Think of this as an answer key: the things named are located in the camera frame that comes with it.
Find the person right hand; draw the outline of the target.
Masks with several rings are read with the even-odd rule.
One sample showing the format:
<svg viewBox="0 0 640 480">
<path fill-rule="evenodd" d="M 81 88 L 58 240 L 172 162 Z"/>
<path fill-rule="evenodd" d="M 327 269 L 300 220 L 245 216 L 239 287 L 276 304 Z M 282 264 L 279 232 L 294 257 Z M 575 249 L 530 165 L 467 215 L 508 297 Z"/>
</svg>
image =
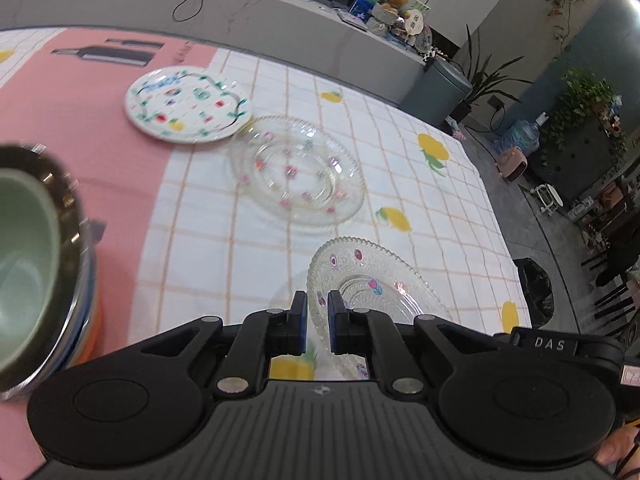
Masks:
<svg viewBox="0 0 640 480">
<path fill-rule="evenodd" d="M 596 462 L 606 467 L 623 460 L 634 446 L 638 432 L 637 427 L 622 427 L 612 432 L 597 452 Z"/>
</svg>

